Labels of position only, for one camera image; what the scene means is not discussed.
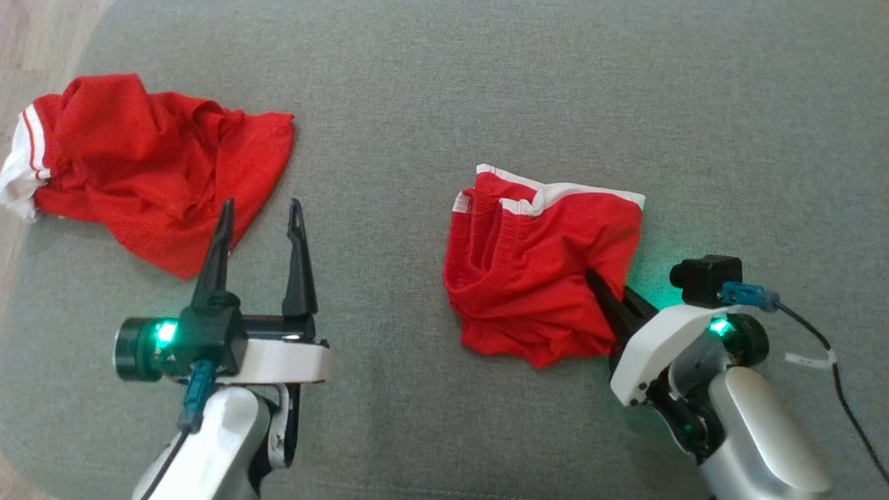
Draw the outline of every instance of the white robot arm casing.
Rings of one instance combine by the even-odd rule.
[[[611,380],[614,395],[624,406],[644,401],[645,387],[701,336],[711,318],[737,309],[679,304],[659,312],[627,343]]]

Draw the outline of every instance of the gray couch cushion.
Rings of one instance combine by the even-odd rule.
[[[277,191],[232,254],[243,309],[276,313],[290,197],[306,208],[334,380],[304,393],[297,460],[266,498],[705,498],[652,411],[606,363],[536,371],[460,347],[441,286],[453,197],[487,162],[647,195],[631,285],[677,301],[670,265],[736,254],[834,341],[889,460],[884,4],[836,0],[119,0],[83,74],[136,71],[248,112],[297,116]],[[181,390],[122,383],[127,316],[175,314],[192,284],[97,226],[28,234],[0,335],[3,453],[62,498],[123,498],[172,436]],[[764,318],[763,372],[828,456],[837,498],[886,498],[819,356]]]

